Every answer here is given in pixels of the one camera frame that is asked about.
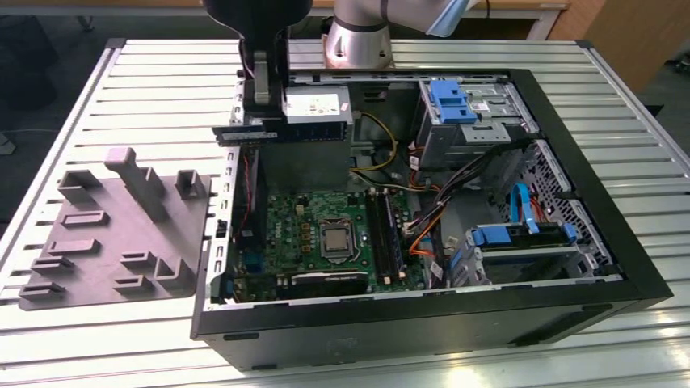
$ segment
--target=slotted aluminum table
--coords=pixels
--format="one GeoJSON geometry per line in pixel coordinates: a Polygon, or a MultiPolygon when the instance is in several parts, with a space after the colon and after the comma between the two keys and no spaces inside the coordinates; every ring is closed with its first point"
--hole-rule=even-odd
{"type": "MultiPolygon", "coordinates": [[[[65,170],[112,177],[101,164],[111,146],[133,147],[140,166],[159,175],[221,170],[209,127],[227,123],[233,104],[236,41],[112,43],[0,242],[0,385],[690,386],[690,163],[596,51],[572,42],[397,40],[395,64],[534,71],[670,282],[675,297],[652,310],[548,346],[251,374],[188,339],[192,298],[20,310],[17,293],[57,215],[65,170]]],[[[320,41],[293,42],[291,61],[293,68],[321,67],[320,41]]]]}

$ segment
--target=motherboard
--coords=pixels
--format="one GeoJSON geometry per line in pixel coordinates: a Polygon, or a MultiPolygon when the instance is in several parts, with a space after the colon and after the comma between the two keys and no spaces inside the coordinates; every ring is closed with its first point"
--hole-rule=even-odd
{"type": "Polygon", "coordinates": [[[419,259],[397,240],[411,219],[403,192],[273,195],[267,206],[265,248],[243,253],[235,280],[247,302],[423,289],[419,259]]]}

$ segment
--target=3d printed holder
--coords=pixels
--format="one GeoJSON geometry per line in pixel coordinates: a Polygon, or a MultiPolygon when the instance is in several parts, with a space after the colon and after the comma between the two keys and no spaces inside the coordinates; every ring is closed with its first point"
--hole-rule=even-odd
{"type": "Polygon", "coordinates": [[[20,290],[22,310],[144,301],[193,294],[211,177],[159,177],[132,148],[109,151],[119,179],[68,171],[66,201],[20,290]]]}

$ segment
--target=blue plastic latch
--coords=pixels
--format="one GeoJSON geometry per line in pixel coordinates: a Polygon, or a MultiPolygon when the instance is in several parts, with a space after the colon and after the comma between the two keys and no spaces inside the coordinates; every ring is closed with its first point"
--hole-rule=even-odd
{"type": "Polygon", "coordinates": [[[510,244],[510,234],[506,226],[482,226],[472,230],[474,245],[482,247],[486,244],[510,244]]]}
{"type": "Polygon", "coordinates": [[[472,230],[472,240],[474,240],[474,245],[476,247],[480,247],[482,245],[486,244],[484,235],[482,234],[480,230],[472,230]]]}
{"type": "Polygon", "coordinates": [[[487,244],[510,244],[510,234],[506,226],[484,226],[480,228],[487,244]]]}
{"type": "Polygon", "coordinates": [[[524,183],[516,183],[510,192],[510,221],[519,222],[519,208],[524,216],[524,224],[530,229],[530,233],[539,233],[539,226],[536,226],[535,215],[531,212],[530,203],[530,189],[524,183]]]}
{"type": "Polygon", "coordinates": [[[574,243],[575,241],[578,241],[578,231],[572,224],[567,222],[563,224],[563,232],[566,237],[568,238],[568,243],[574,243]]]}
{"type": "Polygon", "coordinates": [[[467,105],[467,94],[458,81],[433,80],[429,82],[431,100],[439,108],[440,123],[472,124],[476,114],[467,105]]]}

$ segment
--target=ram slot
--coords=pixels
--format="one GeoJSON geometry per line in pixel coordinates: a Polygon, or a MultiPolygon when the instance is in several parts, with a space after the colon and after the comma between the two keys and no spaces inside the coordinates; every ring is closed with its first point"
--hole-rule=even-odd
{"type": "Polygon", "coordinates": [[[379,194],[373,191],[367,192],[367,223],[368,223],[368,241],[373,252],[373,265],[376,268],[376,278],[384,284],[389,284],[389,276],[392,267],[385,255],[385,238],[384,223],[381,217],[381,209],[379,207],[379,194]]]}
{"type": "Polygon", "coordinates": [[[389,195],[381,194],[379,195],[380,205],[384,209],[384,217],[385,217],[385,245],[387,245],[387,256],[388,261],[391,262],[392,267],[392,276],[397,279],[401,279],[405,276],[404,271],[404,262],[401,260],[401,249],[400,249],[400,239],[397,238],[397,227],[395,226],[395,217],[392,212],[392,205],[389,204],[389,195]]]}
{"type": "Polygon", "coordinates": [[[367,221],[376,277],[385,285],[392,279],[404,276],[401,272],[400,242],[395,230],[395,221],[389,199],[381,192],[367,193],[367,221]]]}

